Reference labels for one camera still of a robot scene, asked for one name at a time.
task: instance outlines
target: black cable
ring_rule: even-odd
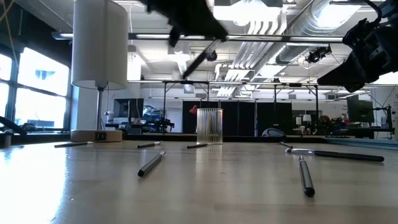
[[[363,0],[363,1],[376,11],[377,18],[373,21],[373,23],[374,24],[379,24],[380,21],[381,21],[381,9],[376,4],[371,2],[370,0]]]

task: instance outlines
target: computer monitor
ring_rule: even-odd
[[[348,119],[352,122],[373,123],[373,103],[370,101],[348,98]]]

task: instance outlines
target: desk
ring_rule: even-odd
[[[303,194],[298,156],[277,143],[97,143],[0,150],[0,223],[396,223],[398,152],[330,144],[318,150],[380,155],[383,164],[305,157],[315,186]],[[139,168],[167,153],[144,178]]]

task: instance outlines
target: metal frame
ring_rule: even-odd
[[[72,40],[72,33],[53,32],[52,36],[56,40]],[[129,33],[128,40],[168,40],[169,34],[151,33]],[[190,41],[213,41],[203,36],[184,36],[180,40]],[[343,37],[340,36],[298,36],[298,35],[250,35],[250,34],[230,34],[227,36],[229,42],[281,42],[281,43],[306,43],[306,44],[342,44]]]

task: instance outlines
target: silver rod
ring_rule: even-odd
[[[72,40],[72,33],[53,32],[52,36],[56,40]],[[129,33],[129,40],[168,40],[168,34],[135,34]],[[180,40],[191,41],[212,41],[203,36],[181,36]],[[307,43],[307,44],[342,44],[342,36],[299,36],[299,35],[249,35],[249,34],[230,34],[228,40],[231,42],[282,42],[282,43]]]
[[[96,118],[96,128],[97,130],[101,130],[101,107],[102,107],[102,92],[98,90],[98,98],[97,98],[97,118]]]

